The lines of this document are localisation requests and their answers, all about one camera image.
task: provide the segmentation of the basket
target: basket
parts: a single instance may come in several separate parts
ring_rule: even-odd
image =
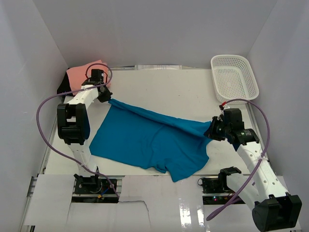
[[[242,56],[218,55],[211,59],[213,85],[217,99],[225,101],[242,98],[253,100],[259,95],[249,61]],[[233,101],[230,104],[245,104]]]

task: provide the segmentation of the robotic arm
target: robotic arm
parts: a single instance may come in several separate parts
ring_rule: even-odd
[[[104,71],[92,69],[91,77],[83,84],[82,88],[88,88],[103,84]],[[111,99],[112,93],[106,86],[87,89],[79,92],[68,103],[59,104],[57,107],[58,135],[70,147],[74,157],[88,167],[93,172],[97,171],[97,165],[89,150],[88,138],[90,135],[90,124],[87,115],[87,109],[97,98],[100,102],[106,102]],[[81,176],[90,177],[82,166],[79,166]]]
[[[240,109],[221,109],[222,114],[213,117],[211,126],[204,135],[218,141],[227,139],[251,173],[262,159],[253,176],[255,186],[249,184],[239,194],[252,211],[257,228],[264,232],[295,227],[302,205],[300,198],[290,195],[274,174],[268,160],[261,157],[259,138],[252,129],[244,128]],[[222,169],[218,177],[223,189],[234,192],[247,180],[234,167]]]

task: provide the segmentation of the blue towel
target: blue towel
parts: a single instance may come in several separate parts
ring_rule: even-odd
[[[92,155],[169,171],[174,182],[205,166],[211,139],[203,133],[211,122],[161,115],[115,99],[109,103],[111,108],[90,145]]]

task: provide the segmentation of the blue wire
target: blue wire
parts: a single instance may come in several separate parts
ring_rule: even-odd
[[[104,193],[106,193],[110,188],[107,188],[104,192],[101,193],[101,196],[103,196]]]

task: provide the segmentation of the basket rim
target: basket rim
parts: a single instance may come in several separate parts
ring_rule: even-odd
[[[213,73],[213,69],[214,69],[213,60],[216,59],[216,58],[218,58],[218,57],[236,57],[236,58],[239,58],[239,59],[243,60],[243,61],[246,63],[247,68],[249,69],[250,75],[252,76],[251,79],[252,79],[252,82],[253,82],[253,85],[254,85],[254,88],[255,88],[256,93],[255,93],[255,95],[254,95],[253,97],[244,98],[244,99],[245,99],[245,100],[253,100],[253,99],[256,99],[256,98],[258,97],[259,93],[260,93],[260,90],[259,90],[259,87],[258,87],[258,85],[257,85],[256,79],[255,79],[255,76],[254,76],[254,73],[253,73],[253,70],[252,70],[252,67],[251,67],[249,61],[248,61],[245,57],[239,56],[239,55],[216,55],[216,56],[214,56],[213,58],[211,58],[211,74],[212,74],[212,79],[213,79],[213,81],[214,81],[215,90],[217,91],[217,93],[218,93],[222,98],[225,98],[225,99],[227,99],[227,100],[232,100],[232,99],[234,99],[234,98],[231,98],[231,97],[228,97],[228,96],[222,94],[222,93],[219,91],[218,87],[217,87],[217,86],[218,86],[218,85],[217,85],[217,80],[216,80],[217,78],[215,78],[215,75],[214,75],[214,73]]]

